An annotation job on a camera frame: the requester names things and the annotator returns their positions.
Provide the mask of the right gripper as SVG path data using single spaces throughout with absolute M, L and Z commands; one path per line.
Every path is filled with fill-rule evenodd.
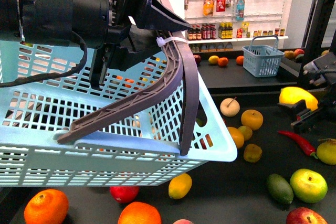
M 322 119 L 335 120 L 335 55 L 329 52 L 311 61 L 303 67 L 303 74 L 309 77 L 309 83 L 314 86 L 326 84 L 326 88 L 316 89 L 315 93 L 321 95 L 318 108 L 311 111 L 306 107 L 304 100 L 295 104 L 278 103 L 292 118 L 291 127 L 295 133 L 300 134 L 313 129 Z

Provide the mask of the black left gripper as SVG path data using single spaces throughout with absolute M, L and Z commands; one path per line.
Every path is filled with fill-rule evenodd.
M 126 71 L 161 49 L 157 31 L 185 31 L 191 25 L 159 0 L 109 0 L 103 44 L 93 54 L 89 79 L 93 89 L 104 83 L 108 69 Z

